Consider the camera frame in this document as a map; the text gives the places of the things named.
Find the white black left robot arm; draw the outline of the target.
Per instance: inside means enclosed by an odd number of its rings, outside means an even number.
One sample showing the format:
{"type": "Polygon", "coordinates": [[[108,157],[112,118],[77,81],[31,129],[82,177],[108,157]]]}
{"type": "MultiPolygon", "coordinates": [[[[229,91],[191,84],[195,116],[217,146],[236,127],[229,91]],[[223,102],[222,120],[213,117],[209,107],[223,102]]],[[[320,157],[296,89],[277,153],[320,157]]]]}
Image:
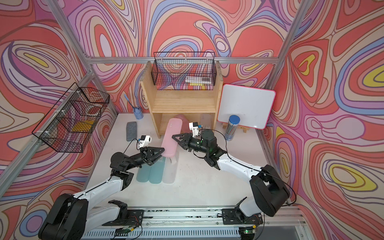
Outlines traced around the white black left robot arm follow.
{"type": "Polygon", "coordinates": [[[99,203],[131,184],[134,177],[131,169],[153,165],[164,151],[159,147],[143,147],[132,156],[121,152],[113,154],[111,174],[106,180],[73,195],[62,194],[55,200],[39,230],[39,239],[79,240],[85,233],[103,224],[128,221],[127,204],[112,200],[106,206],[99,207],[99,203]]]}

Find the teal pencil case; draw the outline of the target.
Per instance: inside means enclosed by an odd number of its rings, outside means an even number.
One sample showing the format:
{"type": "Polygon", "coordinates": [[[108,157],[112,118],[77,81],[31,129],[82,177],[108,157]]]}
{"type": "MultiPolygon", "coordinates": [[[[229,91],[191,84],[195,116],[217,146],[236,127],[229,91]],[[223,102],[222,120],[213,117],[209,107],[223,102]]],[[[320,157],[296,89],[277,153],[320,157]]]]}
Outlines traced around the teal pencil case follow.
{"type": "Polygon", "coordinates": [[[149,182],[151,184],[160,184],[163,179],[166,158],[162,157],[155,164],[151,166],[149,182]]]}
{"type": "Polygon", "coordinates": [[[138,170],[136,179],[139,183],[146,183],[149,181],[150,174],[151,174],[151,166],[142,165],[138,170]]]}

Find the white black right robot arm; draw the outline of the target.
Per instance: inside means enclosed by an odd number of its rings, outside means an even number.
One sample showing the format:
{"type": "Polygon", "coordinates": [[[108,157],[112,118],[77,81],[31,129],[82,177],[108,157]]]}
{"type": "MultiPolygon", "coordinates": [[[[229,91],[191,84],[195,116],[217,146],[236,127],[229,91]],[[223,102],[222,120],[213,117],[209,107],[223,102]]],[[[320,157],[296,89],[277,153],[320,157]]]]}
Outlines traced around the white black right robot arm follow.
{"type": "Polygon", "coordinates": [[[290,197],[286,183],[270,165],[254,166],[231,156],[227,148],[218,145],[214,132],[202,130],[199,139],[192,133],[173,135],[172,139],[186,151],[203,153],[202,159],[210,167],[233,174],[250,184],[253,196],[243,198],[231,213],[222,213],[224,219],[246,224],[260,214],[274,217],[290,197]]]}

